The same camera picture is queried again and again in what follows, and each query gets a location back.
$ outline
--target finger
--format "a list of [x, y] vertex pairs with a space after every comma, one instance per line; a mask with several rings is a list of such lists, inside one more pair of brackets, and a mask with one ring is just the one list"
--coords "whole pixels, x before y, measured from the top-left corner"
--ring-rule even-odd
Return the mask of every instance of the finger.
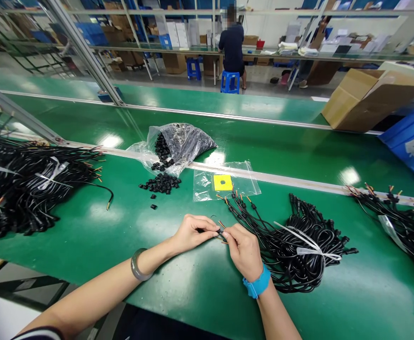
[[191, 225], [194, 229], [203, 229], [203, 230], [210, 230], [210, 231], [217, 231], [219, 230], [219, 226], [217, 225], [211, 225], [205, 220], [197, 220], [193, 219], [191, 221]]
[[240, 232], [242, 232], [242, 233], [243, 233], [243, 234], [245, 234], [245, 235], [251, 234], [251, 233], [249, 232], [249, 230], [248, 230], [248, 229], [246, 229], [245, 227], [243, 227], [240, 223], [235, 223], [235, 224], [232, 226], [232, 228], [236, 228], [236, 229], [238, 229]]
[[216, 223], [211, 218], [208, 218], [207, 216], [202, 216], [202, 215], [191, 215], [191, 216], [193, 216], [197, 220], [204, 220], [210, 223], [211, 225], [216, 226]]
[[225, 228], [222, 234], [224, 235], [225, 232], [232, 235], [235, 241], [237, 241], [237, 244], [242, 243], [243, 239], [246, 237], [245, 234], [243, 234], [241, 231], [234, 227]]
[[200, 233], [199, 235], [196, 235], [197, 245], [216, 236], [218, 236], [218, 233], [215, 231], [206, 231], [206, 232]]
[[222, 233], [222, 235], [226, 238], [227, 244], [229, 245], [230, 257], [232, 259], [238, 258], [240, 256], [240, 252], [238, 251], [238, 246], [237, 246], [237, 243], [234, 237], [231, 234], [229, 234], [226, 231], [226, 229], [224, 229], [224, 232]]

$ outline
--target left hand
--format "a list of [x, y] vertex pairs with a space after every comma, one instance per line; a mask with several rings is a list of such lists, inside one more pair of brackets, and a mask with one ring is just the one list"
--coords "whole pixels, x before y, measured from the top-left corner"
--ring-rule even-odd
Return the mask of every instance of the left hand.
[[196, 248], [201, 243], [218, 236], [219, 226], [207, 216], [186, 214], [180, 228], [170, 238], [170, 243], [177, 254]]

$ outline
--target wire harness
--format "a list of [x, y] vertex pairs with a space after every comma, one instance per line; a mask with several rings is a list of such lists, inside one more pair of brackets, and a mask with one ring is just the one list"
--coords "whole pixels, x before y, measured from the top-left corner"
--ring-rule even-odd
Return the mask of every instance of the wire harness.
[[52, 209], [85, 184], [110, 192], [105, 206], [109, 209], [113, 192], [90, 182], [101, 182], [102, 167], [94, 169], [89, 163], [104, 161], [97, 159], [102, 155], [99, 147], [86, 150], [5, 139], [9, 133], [2, 131], [8, 121], [0, 124], [0, 238], [9, 231], [27, 236], [53, 227], [59, 217]]
[[347, 187], [364, 212], [383, 227], [386, 233], [414, 261], [414, 203], [413, 208], [399, 210], [397, 203], [402, 191], [394, 195], [394, 186], [389, 186], [387, 199], [381, 200], [372, 186], [365, 184], [367, 193]]
[[343, 255], [358, 253], [356, 248], [345, 249], [349, 238], [340, 237], [333, 220], [325, 220], [315, 206], [293, 194], [289, 194], [292, 215], [285, 227], [274, 222], [278, 228], [261, 218], [249, 197], [255, 215], [237, 192], [232, 201], [222, 199], [238, 223], [257, 236], [263, 263], [280, 292], [309, 293], [320, 285], [326, 267], [339, 264]]

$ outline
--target sleeve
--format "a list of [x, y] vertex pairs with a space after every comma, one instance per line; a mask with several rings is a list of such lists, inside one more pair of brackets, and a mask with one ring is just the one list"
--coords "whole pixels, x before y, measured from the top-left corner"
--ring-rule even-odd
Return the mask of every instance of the sleeve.
[[57, 328], [39, 327], [17, 335], [12, 340], [64, 340], [64, 338]]
[[224, 49], [224, 40], [225, 40], [225, 35], [224, 35], [224, 32], [225, 31], [223, 31], [222, 33], [221, 33], [221, 37], [220, 37], [220, 42], [219, 42], [219, 44], [218, 44], [218, 49], [220, 49], [220, 50], [223, 50]]

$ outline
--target hand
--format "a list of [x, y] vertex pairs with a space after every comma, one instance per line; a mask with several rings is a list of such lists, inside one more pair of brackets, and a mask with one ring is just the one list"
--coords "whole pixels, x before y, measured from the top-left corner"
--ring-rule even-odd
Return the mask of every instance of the hand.
[[174, 251], [180, 254], [196, 248], [201, 243], [218, 236], [216, 231], [219, 229], [219, 226], [207, 216], [186, 214], [180, 228], [170, 238], [170, 242], [174, 247]]
[[222, 235], [229, 244], [230, 257], [235, 267], [249, 282], [258, 280], [263, 273], [263, 263], [257, 237], [238, 223], [225, 228]]

